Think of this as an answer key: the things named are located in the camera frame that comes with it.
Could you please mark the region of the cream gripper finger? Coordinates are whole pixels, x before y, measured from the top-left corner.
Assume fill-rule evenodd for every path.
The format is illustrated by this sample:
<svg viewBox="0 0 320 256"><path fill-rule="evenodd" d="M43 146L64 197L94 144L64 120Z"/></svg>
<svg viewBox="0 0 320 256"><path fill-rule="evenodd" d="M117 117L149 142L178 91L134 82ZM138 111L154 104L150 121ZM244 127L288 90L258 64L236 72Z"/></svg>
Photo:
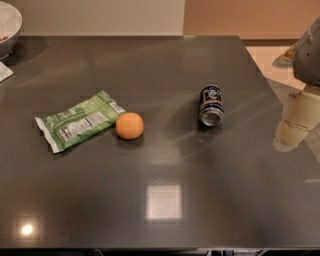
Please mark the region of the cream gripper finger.
<svg viewBox="0 0 320 256"><path fill-rule="evenodd" d="M275 131L273 146L277 151L289 152L295 149L308 135L308 132L296 126L291 126L281 120Z"/></svg>
<svg viewBox="0 0 320 256"><path fill-rule="evenodd" d="M291 127L311 131L320 123L320 87L306 86L289 93L282 118Z"/></svg>

